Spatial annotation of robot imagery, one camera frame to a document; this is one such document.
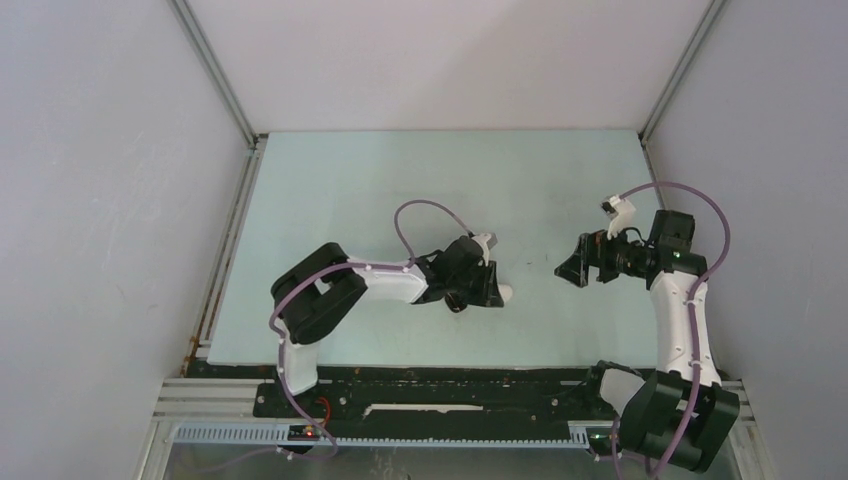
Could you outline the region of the plain white oval case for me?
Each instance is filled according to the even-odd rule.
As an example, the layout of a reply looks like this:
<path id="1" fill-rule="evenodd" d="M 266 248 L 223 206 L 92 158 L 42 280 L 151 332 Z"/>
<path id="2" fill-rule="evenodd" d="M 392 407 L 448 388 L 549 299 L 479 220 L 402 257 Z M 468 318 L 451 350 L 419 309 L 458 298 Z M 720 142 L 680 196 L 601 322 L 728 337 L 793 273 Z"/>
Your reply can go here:
<path id="1" fill-rule="evenodd" d="M 498 291 L 504 303 L 510 301 L 514 295 L 513 288 L 507 284 L 499 284 Z"/>

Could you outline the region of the black earbud charging case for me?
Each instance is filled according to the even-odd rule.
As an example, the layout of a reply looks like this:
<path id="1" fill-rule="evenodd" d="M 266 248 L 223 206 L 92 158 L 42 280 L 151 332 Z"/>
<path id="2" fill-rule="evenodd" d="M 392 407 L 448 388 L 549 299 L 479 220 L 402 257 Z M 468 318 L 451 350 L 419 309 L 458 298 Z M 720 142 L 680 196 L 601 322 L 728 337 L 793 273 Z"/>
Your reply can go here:
<path id="1" fill-rule="evenodd" d="M 445 304 L 452 313 L 461 313 L 467 309 L 467 303 L 461 298 L 453 294 L 448 294 L 444 298 Z"/>

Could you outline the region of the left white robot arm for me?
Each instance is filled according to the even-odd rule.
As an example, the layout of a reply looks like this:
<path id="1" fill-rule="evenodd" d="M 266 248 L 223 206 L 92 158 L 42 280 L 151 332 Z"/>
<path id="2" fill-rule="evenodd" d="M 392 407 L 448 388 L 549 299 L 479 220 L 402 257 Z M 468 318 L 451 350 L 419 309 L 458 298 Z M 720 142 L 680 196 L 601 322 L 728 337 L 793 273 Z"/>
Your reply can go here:
<path id="1" fill-rule="evenodd" d="M 502 308 L 513 289 L 499 281 L 491 257 L 496 239 L 466 234 L 448 247 L 406 261 L 379 263 L 349 256 L 326 243 L 280 276 L 271 286 L 270 329 L 278 336 L 277 402 L 292 416 L 304 416 L 316 403 L 319 344 L 361 300 L 409 305 L 444 302 L 466 308 Z"/>

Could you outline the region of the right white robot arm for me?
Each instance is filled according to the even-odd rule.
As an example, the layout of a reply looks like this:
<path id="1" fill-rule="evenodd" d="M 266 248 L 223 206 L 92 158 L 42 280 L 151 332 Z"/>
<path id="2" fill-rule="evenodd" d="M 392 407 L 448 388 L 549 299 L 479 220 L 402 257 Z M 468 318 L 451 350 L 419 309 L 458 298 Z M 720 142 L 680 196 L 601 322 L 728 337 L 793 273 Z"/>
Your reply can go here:
<path id="1" fill-rule="evenodd" d="M 618 446 L 658 464 L 705 472 L 739 415 L 740 400 L 725 390 L 709 347 L 705 321 L 708 286 L 701 281 L 706 259 L 691 250 L 693 216 L 656 212 L 649 235 L 629 240 L 630 204 L 603 205 L 607 229 L 584 233 L 574 253 L 554 271 L 577 286 L 608 283 L 621 275 L 646 283 L 657 321 L 657 367 L 643 377 L 608 361 L 592 369 L 594 383 L 581 392 L 585 411 L 596 418 L 618 416 Z"/>

